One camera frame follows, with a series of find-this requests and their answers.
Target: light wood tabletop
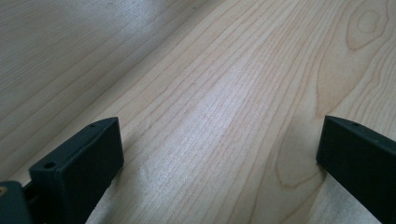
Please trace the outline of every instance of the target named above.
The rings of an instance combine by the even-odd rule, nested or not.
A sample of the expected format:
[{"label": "light wood tabletop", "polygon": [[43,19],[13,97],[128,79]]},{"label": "light wood tabletop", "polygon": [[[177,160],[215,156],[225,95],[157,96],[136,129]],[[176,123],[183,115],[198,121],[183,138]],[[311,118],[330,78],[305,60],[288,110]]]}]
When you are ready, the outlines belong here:
[{"label": "light wood tabletop", "polygon": [[325,115],[396,139],[394,0],[0,3],[0,177],[119,117],[89,223],[376,223],[315,157]]}]

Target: hole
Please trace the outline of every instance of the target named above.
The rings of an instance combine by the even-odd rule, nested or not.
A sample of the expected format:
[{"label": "hole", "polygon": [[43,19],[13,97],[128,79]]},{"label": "hole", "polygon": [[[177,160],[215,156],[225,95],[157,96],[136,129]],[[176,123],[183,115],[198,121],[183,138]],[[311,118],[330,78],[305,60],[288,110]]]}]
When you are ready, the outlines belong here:
[{"label": "hole", "polygon": [[2,196],[3,194],[5,194],[7,192],[7,188],[4,186],[0,187],[0,196]]},{"label": "hole", "polygon": [[55,165],[56,165],[55,162],[50,161],[50,162],[47,162],[46,164],[44,164],[44,168],[50,169],[50,168],[54,167]]}]

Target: black plastic piece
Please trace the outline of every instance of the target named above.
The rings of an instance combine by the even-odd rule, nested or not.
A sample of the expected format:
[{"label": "black plastic piece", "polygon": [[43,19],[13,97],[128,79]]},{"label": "black plastic piece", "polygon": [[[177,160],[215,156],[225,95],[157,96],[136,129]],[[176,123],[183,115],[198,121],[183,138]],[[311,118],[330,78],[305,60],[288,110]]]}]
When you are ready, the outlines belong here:
[{"label": "black plastic piece", "polygon": [[48,223],[85,223],[123,165],[117,119],[90,124],[30,169]]},{"label": "black plastic piece", "polygon": [[118,118],[92,123],[34,164],[23,189],[0,182],[0,223],[85,223],[123,162]]},{"label": "black plastic piece", "polygon": [[326,116],[317,161],[379,221],[396,223],[396,142]]},{"label": "black plastic piece", "polygon": [[0,223],[33,224],[21,184],[16,181],[0,183]]}]

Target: black bracket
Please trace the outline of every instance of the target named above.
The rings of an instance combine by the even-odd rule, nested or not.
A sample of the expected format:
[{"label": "black bracket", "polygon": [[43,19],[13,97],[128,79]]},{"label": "black bracket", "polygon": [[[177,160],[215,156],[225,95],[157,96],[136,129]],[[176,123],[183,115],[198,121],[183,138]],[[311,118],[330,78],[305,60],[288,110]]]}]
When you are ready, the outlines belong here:
[{"label": "black bracket", "polygon": [[85,223],[123,162],[118,118],[96,121],[34,164],[25,187],[0,182],[0,223]]},{"label": "black bracket", "polygon": [[317,161],[380,222],[396,223],[396,142],[326,116]]}]

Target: wooden board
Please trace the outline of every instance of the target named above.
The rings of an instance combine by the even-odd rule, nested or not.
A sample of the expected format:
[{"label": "wooden board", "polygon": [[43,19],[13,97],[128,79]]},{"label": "wooden board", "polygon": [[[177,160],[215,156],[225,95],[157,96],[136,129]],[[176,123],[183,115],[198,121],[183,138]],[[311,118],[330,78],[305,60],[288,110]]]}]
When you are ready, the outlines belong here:
[{"label": "wooden board", "polygon": [[395,28],[385,0],[4,0],[0,177],[117,116],[91,223],[369,217],[315,156],[326,114],[396,139]]}]

